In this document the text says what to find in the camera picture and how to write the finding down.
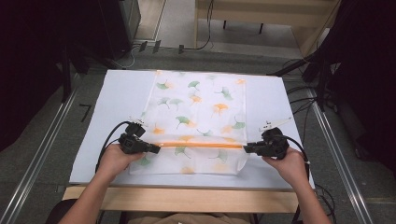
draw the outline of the person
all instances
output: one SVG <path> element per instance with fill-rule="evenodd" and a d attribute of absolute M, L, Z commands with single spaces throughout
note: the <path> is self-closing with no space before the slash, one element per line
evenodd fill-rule
<path fill-rule="evenodd" d="M 81 196 L 62 217 L 59 223 L 95 223 L 102 201 L 106 194 L 106 189 L 110 183 L 119 173 L 125 170 L 131 162 L 137 161 L 143 156 L 143 153 L 127 155 L 122 152 L 120 145 L 110 145 L 106 149 L 106 152 L 100 161 L 98 171 L 92 178 L 90 184 L 84 189 Z M 287 149 L 287 155 L 283 160 L 275 160 L 265 157 L 262 159 L 276 168 L 282 178 L 285 179 L 285 181 L 288 182 L 295 190 L 304 224 L 331 223 L 308 182 L 304 168 L 304 159 L 301 152 L 289 147 Z M 213 220 L 218 220 L 219 223 L 249 223 L 248 219 L 245 219 L 244 217 L 239 218 L 237 215 L 233 217 L 233 215 L 230 217 L 226 217 L 224 215 L 216 217 L 215 215 Z M 195 220 L 195 223 L 215 223 L 213 220 L 207 221 L 207 219 L 200 221 L 200 218 L 208 217 L 207 215 L 194 216 L 193 219 Z M 138 223 L 142 223 L 142 220 L 143 219 L 140 217 Z M 162 221 L 155 221 L 152 223 L 172 222 L 166 222 L 163 219 Z"/>

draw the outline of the table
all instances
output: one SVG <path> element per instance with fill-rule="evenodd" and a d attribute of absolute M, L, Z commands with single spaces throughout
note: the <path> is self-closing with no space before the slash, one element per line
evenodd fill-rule
<path fill-rule="evenodd" d="M 155 73 L 155 71 L 107 71 L 104 87 L 70 177 L 71 183 L 83 185 L 68 188 L 64 199 L 77 198 L 83 191 L 84 185 L 91 180 L 96 164 L 96 160 L 92 158 L 98 157 L 98 148 L 103 144 L 97 139 L 106 139 L 109 130 L 120 123 L 120 120 L 131 115 L 138 117 L 141 114 Z M 265 121 L 292 117 L 281 78 L 228 76 L 242 77 L 247 81 L 249 142 L 261 138 L 258 129 Z M 125 99 L 134 103 L 125 104 Z M 300 141 L 293 119 L 279 128 L 285 135 Z M 247 165 L 237 176 L 134 175 L 131 178 L 128 172 L 123 172 L 107 191 L 102 208 L 124 211 L 291 213 L 295 210 L 296 204 L 297 199 L 290 185 L 278 175 L 277 171 L 263 162 L 260 157 L 250 156 Z"/>
<path fill-rule="evenodd" d="M 198 19 L 207 19 L 210 0 L 195 0 L 194 43 Z M 212 20 L 289 25 L 303 56 L 316 49 L 332 26 L 341 0 L 215 0 Z"/>

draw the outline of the wooden table edge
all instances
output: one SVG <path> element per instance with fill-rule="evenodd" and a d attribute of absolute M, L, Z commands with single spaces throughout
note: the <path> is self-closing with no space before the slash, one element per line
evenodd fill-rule
<path fill-rule="evenodd" d="M 66 189 L 63 200 L 78 198 L 85 186 Z M 103 210 L 200 212 L 200 213 L 294 213 L 294 192 L 258 189 L 161 189 L 110 187 Z"/>

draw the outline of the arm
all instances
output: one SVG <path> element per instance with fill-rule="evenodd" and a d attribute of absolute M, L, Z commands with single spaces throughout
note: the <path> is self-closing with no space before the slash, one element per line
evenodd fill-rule
<path fill-rule="evenodd" d="M 262 159 L 276 168 L 282 178 L 293 187 L 305 224 L 331 223 L 308 182 L 301 152 L 289 147 L 286 157 L 281 161 L 268 157 Z"/>
<path fill-rule="evenodd" d="M 60 223 L 95 223 L 107 187 L 116 175 L 125 170 L 129 163 L 143 157 L 142 153 L 127 155 L 120 145 L 110 145 L 100 161 L 100 166 L 90 184 Z"/>

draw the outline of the white table surface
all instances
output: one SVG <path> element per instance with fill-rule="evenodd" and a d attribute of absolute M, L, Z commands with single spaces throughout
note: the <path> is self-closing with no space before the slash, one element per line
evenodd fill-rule
<path fill-rule="evenodd" d="M 261 140 L 259 128 L 266 121 L 293 118 L 283 80 L 280 77 L 232 75 L 246 80 L 247 140 Z M 80 146 L 70 183 L 89 183 L 108 134 L 130 116 L 140 118 L 149 97 L 155 71 L 108 70 L 100 92 L 91 124 Z M 121 126 L 111 139 L 124 132 Z M 294 119 L 278 127 L 283 134 L 301 142 Z M 297 148 L 289 141 L 291 147 Z M 238 175 L 129 175 L 119 174 L 113 185 L 212 188 L 212 189 L 291 189 L 277 173 L 256 154 L 251 154 Z"/>

